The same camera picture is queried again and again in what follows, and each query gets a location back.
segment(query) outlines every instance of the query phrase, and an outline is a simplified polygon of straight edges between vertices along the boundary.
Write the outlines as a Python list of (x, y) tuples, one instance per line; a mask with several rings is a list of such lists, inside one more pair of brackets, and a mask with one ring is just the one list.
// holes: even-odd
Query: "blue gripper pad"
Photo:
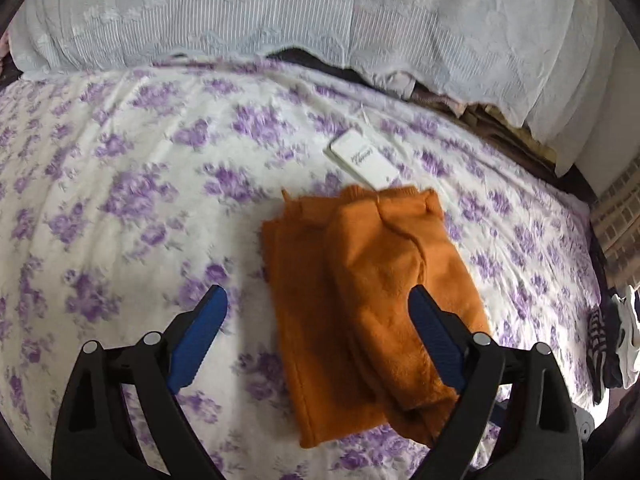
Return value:
[(461, 393), (466, 386), (462, 375), (464, 356), (434, 312), (437, 306), (432, 306), (430, 301), (433, 300), (418, 288), (412, 288), (409, 292), (409, 318), (442, 382)]
[(219, 286), (185, 331), (171, 355), (166, 385), (172, 394), (189, 386), (226, 317), (226, 292)]

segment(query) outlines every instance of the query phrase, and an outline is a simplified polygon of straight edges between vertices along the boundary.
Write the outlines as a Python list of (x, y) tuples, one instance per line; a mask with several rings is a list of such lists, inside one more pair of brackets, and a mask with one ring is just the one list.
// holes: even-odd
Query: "white card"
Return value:
[(398, 169), (356, 130), (342, 134), (329, 149), (376, 191), (386, 189), (400, 176)]

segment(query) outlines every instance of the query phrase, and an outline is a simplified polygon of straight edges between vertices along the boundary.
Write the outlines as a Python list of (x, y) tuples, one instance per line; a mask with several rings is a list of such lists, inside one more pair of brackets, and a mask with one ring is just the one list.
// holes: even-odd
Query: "purple flower pattern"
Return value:
[(269, 404), (278, 410), (290, 410), (289, 394), (279, 355), (264, 349), (259, 351), (257, 356), (241, 354), (232, 369), (237, 375), (247, 377), (245, 390), (253, 400), (268, 400)]
[(483, 280), (494, 280), (502, 272), (502, 264), (489, 253), (478, 251), (471, 256), (471, 262), (478, 268)]
[(183, 281), (178, 290), (178, 296), (174, 300), (170, 300), (168, 297), (165, 297), (165, 299), (169, 303), (180, 307), (181, 310), (191, 310), (198, 304), (211, 285), (224, 286), (227, 295), (230, 296), (228, 280), (229, 270), (232, 266), (233, 263), (229, 259), (223, 260), (222, 263), (211, 261), (205, 268), (202, 277), (199, 277), (191, 272), (190, 262), (183, 262), (180, 270)]
[(152, 219), (157, 200), (172, 202), (178, 195), (174, 186), (160, 182), (162, 170), (162, 166), (147, 164), (141, 171), (120, 172), (114, 177), (109, 197), (100, 209), (117, 216), (123, 223)]
[(524, 225), (516, 225), (513, 232), (522, 253), (531, 256), (536, 250), (536, 243), (529, 228)]
[(232, 128), (242, 136), (253, 139), (258, 146), (273, 147), (281, 136), (290, 131), (290, 124), (280, 120), (279, 111), (273, 106), (238, 106)]
[[(466, 142), (463, 142), (462, 140), (456, 139), (454, 137), (440, 139), (440, 144), (442, 145), (442, 147), (443, 147), (443, 149), (445, 151), (457, 150), (459, 152), (472, 152), (471, 148), (469, 147), (469, 145)], [(468, 163), (470, 161), (473, 161), (475, 163), (475, 159), (474, 158), (467, 159)], [(468, 167), (467, 167), (467, 169), (469, 170), (469, 172), (471, 174), (474, 174), (474, 170), (470, 170)]]
[(323, 180), (317, 180), (311, 194), (315, 196), (338, 196), (342, 190), (342, 175), (339, 171), (327, 171)]
[(500, 334), (500, 345), (507, 346), (508, 348), (520, 348), (522, 341), (522, 334), (518, 330), (516, 322), (511, 322), (505, 319), (502, 323), (502, 330)]
[(451, 240), (452, 242), (459, 242), (462, 240), (462, 227), (456, 224), (453, 216), (449, 212), (444, 213), (444, 227), (447, 231), (449, 240)]
[(100, 136), (100, 146), (98, 146), (94, 154), (98, 158), (113, 158), (124, 155), (133, 149), (133, 142), (127, 140), (125, 136), (118, 134), (102, 134)]
[(518, 282), (516, 288), (511, 292), (510, 298), (520, 319), (527, 319), (531, 312), (534, 300), (523, 282)]
[(409, 127), (419, 134), (423, 134), (425, 137), (431, 139), (435, 138), (438, 131), (438, 123), (424, 114), (418, 114), (414, 117), (414, 120), (409, 124)]
[(111, 119), (116, 113), (116, 106), (111, 108), (97, 108), (92, 114), (91, 118), (103, 127), (109, 119)]
[(472, 176), (484, 182), (484, 170), (474, 158), (469, 157), (466, 160), (465, 168)]
[(527, 261), (524, 255), (516, 247), (509, 246), (509, 256), (511, 258), (511, 261), (513, 262), (513, 265), (515, 265), (516, 267), (524, 269), (527, 265)]
[(130, 102), (134, 108), (154, 111), (158, 116), (163, 117), (175, 114), (181, 96), (180, 89), (175, 83), (162, 82), (157, 84), (142, 85), (138, 89), (138, 94)]
[(5, 128), (0, 134), (0, 148), (7, 148), (17, 134), (18, 132), (9, 127)]
[(244, 168), (205, 164), (203, 171), (212, 177), (204, 184), (204, 192), (209, 196), (218, 196), (238, 204), (258, 202), (267, 197), (264, 189), (256, 185)]
[(523, 209), (529, 211), (531, 209), (531, 206), (533, 205), (531, 195), (527, 193), (525, 189), (519, 189), (518, 198), (520, 199), (520, 206), (522, 206)]
[(111, 81), (103, 81), (99, 83), (89, 83), (80, 96), (80, 100), (87, 104), (101, 104), (108, 92), (115, 86)]
[(361, 471), (365, 468), (401, 467), (411, 476), (427, 455), (426, 446), (399, 436), (388, 424), (337, 440), (338, 461), (331, 470)]
[(18, 178), (15, 179), (14, 191), (18, 195), (21, 195), (22, 193), (24, 193), (24, 190), (27, 189), (27, 186), (33, 180), (33, 172), (34, 171), (35, 171), (35, 168), (31, 168), (31, 171), (29, 171), (29, 173), (24, 174), (23, 176), (19, 176)]
[(76, 149), (77, 147), (74, 144), (58, 148), (53, 154), (53, 157), (51, 157), (49, 164), (45, 167), (44, 174), (52, 180), (59, 180), (65, 173), (62, 165), (64, 164), (67, 155), (72, 155)]
[(149, 426), (146, 423), (145, 414), (140, 407), (140, 400), (138, 399), (135, 387), (130, 384), (123, 384), (122, 391), (124, 393), (124, 400), (127, 405), (127, 411), (129, 412), (131, 425), (133, 426), (138, 441), (142, 446), (155, 449), (156, 444), (151, 436)]
[(176, 144), (191, 146), (194, 150), (204, 147), (213, 138), (209, 133), (209, 123), (204, 119), (198, 119), (188, 128), (181, 128), (173, 136)]
[(36, 217), (32, 208), (22, 208), (15, 216), (15, 227), (11, 238), (17, 240), (31, 240), (36, 229)]
[(56, 140), (62, 140), (69, 134), (71, 134), (71, 126), (70, 124), (58, 124), (53, 128), (53, 132), (51, 133), (51, 138)]
[(286, 92), (279, 91), (277, 96), (293, 105), (301, 105), (306, 102), (306, 93), (300, 86), (289, 88)]
[(44, 318), (44, 314), (49, 307), (42, 295), (42, 291), (39, 288), (34, 288), (31, 284), (36, 271), (42, 271), (42, 260), (30, 256), (20, 269), (20, 280), (18, 281), (20, 299), (15, 310), (18, 313), (20, 326), (26, 333), (31, 333), (34, 317)]
[(277, 70), (278, 63), (271, 59), (256, 59), (252, 62), (236, 62), (230, 66), (231, 72), (241, 75), (262, 74), (265, 70)]
[(151, 224), (147, 226), (140, 236), (140, 239), (147, 245), (156, 246), (166, 238), (166, 227), (164, 224)]
[(308, 158), (308, 149), (306, 144), (292, 144), (290, 146), (282, 146), (274, 154), (273, 160), (265, 163), (267, 168), (284, 168), (288, 162), (295, 161), (303, 164)]
[(47, 334), (46, 337), (39, 339), (25, 338), (22, 340), (22, 346), (20, 347), (20, 354), (22, 357), (21, 369), (28, 368), (30, 365), (40, 364), (44, 369), (47, 369), (47, 365), (41, 362), (43, 353), (51, 354), (51, 346), (54, 342), (52, 334)]
[(546, 246), (546, 254), (549, 257), (549, 261), (551, 261), (551, 264), (556, 269), (559, 269), (559, 270), (564, 269), (564, 262), (562, 261), (562, 256), (560, 255), (555, 243), (549, 242), (549, 244)]
[(309, 474), (309, 468), (306, 463), (298, 464), (295, 469), (291, 470), (278, 470), (282, 475), (280, 480), (305, 480)]
[(458, 205), (462, 210), (462, 216), (470, 222), (480, 222), (487, 215), (486, 207), (479, 202), (475, 191), (463, 191)]
[(9, 336), (13, 325), (6, 316), (6, 298), (0, 298), (0, 343)]
[(181, 218), (179, 216), (173, 217), (173, 218), (169, 218), (166, 221), (166, 226), (169, 229), (173, 229), (173, 230), (176, 230), (176, 231), (182, 231), (184, 229), (184, 218)]
[(533, 221), (533, 235), (538, 239), (545, 235), (545, 225), (540, 220)]
[(546, 294), (547, 291), (549, 290), (549, 286), (548, 286), (548, 283), (546, 282), (546, 279), (544, 278), (544, 276), (541, 276), (540, 274), (533, 275), (531, 279), (531, 285), (533, 285), (533, 290), (536, 291), (536, 294), (538, 296), (542, 296)]
[(489, 200), (491, 200), (494, 211), (500, 216), (509, 216), (513, 207), (507, 195), (499, 190), (491, 190), (489, 192)]
[(71, 103), (72, 103), (71, 101), (65, 101), (62, 104), (59, 104), (58, 106), (53, 108), (51, 113), (55, 115), (57, 118), (60, 118), (64, 114), (69, 112), (69, 108), (71, 108)]
[(83, 216), (84, 206), (83, 202), (76, 202), (69, 213), (65, 213), (63, 206), (60, 206), (60, 213), (46, 221), (51, 234), (65, 245), (67, 251), (88, 224)]
[(66, 283), (73, 289), (65, 301), (66, 312), (77, 314), (89, 323), (108, 321), (120, 312), (122, 298), (109, 294), (108, 282), (97, 270), (65, 273)]
[(439, 178), (449, 176), (451, 174), (451, 166), (445, 164), (444, 161), (435, 153), (423, 150), (422, 153), (416, 153), (420, 158), (420, 163), (425, 171)]
[[(406, 180), (410, 180), (414, 176), (414, 172), (409, 168), (398, 156), (398, 152), (390, 146), (383, 146), (380, 150), (380, 153), (391, 162), (400, 172), (400, 176)], [(392, 182), (389, 187), (397, 187), (401, 186), (401, 182), (399, 179), (396, 179), (395, 182)]]
[(380, 130), (394, 137), (406, 139), (406, 128), (395, 121), (384, 119), (380, 121)]
[(56, 97), (64, 97), (64, 92), (68, 89), (68, 81), (60, 80), (53, 81), (52, 89), (49, 94), (49, 99), (55, 99)]
[(39, 135), (33, 134), (28, 136), (24, 141), (22, 149), (18, 152), (18, 157), (26, 159), (29, 156), (33, 155), (33, 145), (39, 140)]
[(335, 114), (315, 115), (309, 112), (306, 116), (313, 122), (316, 132), (329, 139), (341, 136), (350, 128), (349, 123)]
[(4, 379), (9, 384), (9, 397), (12, 405), (24, 417), (25, 421), (29, 423), (29, 410), (27, 409), (27, 401), (24, 397), (22, 379), (16, 374), (15, 368), (9, 369), (8, 367), (4, 373)]
[(193, 394), (178, 394), (175, 396), (182, 410), (193, 415), (207, 424), (215, 424), (218, 415), (222, 412), (222, 406), (216, 404), (213, 399), (207, 398), (202, 390), (196, 390)]
[(202, 82), (202, 85), (205, 92), (215, 96), (225, 96), (240, 91), (229, 79), (207, 79)]
[(331, 99), (344, 99), (346, 97), (342, 92), (338, 92), (335, 88), (327, 85), (314, 85), (314, 91), (318, 95)]
[(218, 446), (217, 449), (209, 451), (211, 460), (219, 471), (225, 473), (235, 473), (243, 471), (245, 467), (242, 463), (237, 462), (238, 453), (245, 452), (246, 446), (239, 433), (230, 431), (226, 440)]

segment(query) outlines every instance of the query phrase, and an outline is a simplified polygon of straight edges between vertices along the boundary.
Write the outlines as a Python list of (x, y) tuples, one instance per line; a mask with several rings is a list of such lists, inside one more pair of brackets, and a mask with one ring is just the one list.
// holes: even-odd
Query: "bed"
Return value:
[[(178, 402), (227, 478), (411, 475), (426, 448), (386, 426), (300, 448), (260, 256), (282, 189), (330, 196), (356, 182), (324, 153), (351, 127), (404, 183), (437, 190), (496, 340), (548, 342), (572, 401), (604, 419), (585, 363), (600, 302), (586, 204), (372, 89), (272, 60), (180, 57), (0, 94), (0, 412), (43, 471), (82, 343), (132, 344), (218, 283), (228, 317)], [(126, 397), (162, 469), (135, 390)]]

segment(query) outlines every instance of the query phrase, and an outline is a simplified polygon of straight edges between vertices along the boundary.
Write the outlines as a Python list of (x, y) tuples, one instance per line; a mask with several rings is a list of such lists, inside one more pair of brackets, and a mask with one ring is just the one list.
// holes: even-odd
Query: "mattress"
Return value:
[[(260, 256), (282, 189), (330, 196), (356, 182), (324, 153), (351, 127), (404, 183), (436, 189), (495, 339), (548, 342), (572, 400), (593, 409), (585, 204), (415, 105), (285, 63), (183, 59), (0, 94), (0, 412), (45, 472), (82, 343), (133, 344), (218, 283), (228, 317), (177, 398), (228, 478), (411, 475), (427, 450), (388, 426), (300, 448)], [(135, 389), (126, 397), (162, 469)]]

